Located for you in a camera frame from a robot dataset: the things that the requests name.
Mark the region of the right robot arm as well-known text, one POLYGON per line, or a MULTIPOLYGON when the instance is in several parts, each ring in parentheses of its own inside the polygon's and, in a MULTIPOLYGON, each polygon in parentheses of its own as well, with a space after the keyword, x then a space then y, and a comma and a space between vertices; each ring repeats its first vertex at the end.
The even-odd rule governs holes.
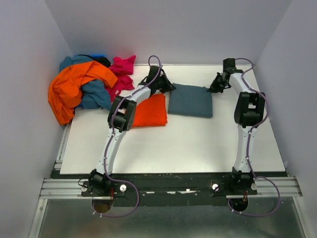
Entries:
POLYGON ((223 93, 233 88, 238 95, 234 121, 238 128, 237 156, 226 186, 231 190, 246 189, 255 178, 250 168, 254 138, 257 128, 266 120, 264 116, 265 94, 254 89, 245 79, 245 72, 236 67, 235 58, 226 58, 222 72, 216 74, 208 91, 223 93))

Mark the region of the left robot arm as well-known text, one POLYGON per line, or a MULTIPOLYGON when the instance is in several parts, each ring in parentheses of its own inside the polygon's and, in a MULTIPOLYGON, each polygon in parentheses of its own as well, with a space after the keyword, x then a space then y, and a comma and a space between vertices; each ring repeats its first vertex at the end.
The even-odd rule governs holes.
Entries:
POLYGON ((115 97, 107 118, 109 129, 104 151, 88 176, 90 192, 107 193, 117 181, 110 175, 119 146, 126 132, 132 128, 137 106, 156 92, 166 93, 175 89, 159 64, 150 66, 149 74, 134 91, 126 96, 115 97))

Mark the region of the grey-blue t-shirt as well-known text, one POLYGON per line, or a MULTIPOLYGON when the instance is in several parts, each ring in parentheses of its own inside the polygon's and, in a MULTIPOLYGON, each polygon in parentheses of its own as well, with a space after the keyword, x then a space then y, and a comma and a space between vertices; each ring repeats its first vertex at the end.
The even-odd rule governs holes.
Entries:
POLYGON ((212 95, 208 88, 174 84, 168 103, 168 113, 179 116, 212 118, 212 95))

